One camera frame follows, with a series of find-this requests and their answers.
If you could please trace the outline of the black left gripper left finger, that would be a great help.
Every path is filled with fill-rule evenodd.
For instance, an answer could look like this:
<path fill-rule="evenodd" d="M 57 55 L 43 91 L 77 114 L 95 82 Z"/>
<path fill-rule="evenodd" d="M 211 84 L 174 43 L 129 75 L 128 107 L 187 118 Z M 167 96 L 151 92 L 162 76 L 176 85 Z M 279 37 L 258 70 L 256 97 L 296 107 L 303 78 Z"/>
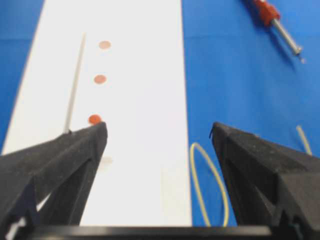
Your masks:
<path fill-rule="evenodd" d="M 30 225 L 78 225 L 107 145 L 104 122 L 0 158 L 0 237 Z"/>

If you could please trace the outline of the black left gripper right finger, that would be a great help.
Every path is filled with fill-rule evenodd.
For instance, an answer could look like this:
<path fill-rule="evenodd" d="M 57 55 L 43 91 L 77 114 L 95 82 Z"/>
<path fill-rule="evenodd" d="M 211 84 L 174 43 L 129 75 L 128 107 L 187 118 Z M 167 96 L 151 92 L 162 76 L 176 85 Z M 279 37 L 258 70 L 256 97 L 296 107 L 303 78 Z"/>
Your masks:
<path fill-rule="evenodd" d="M 215 122 L 210 139 L 239 226 L 292 227 L 320 237 L 318 157 Z"/>

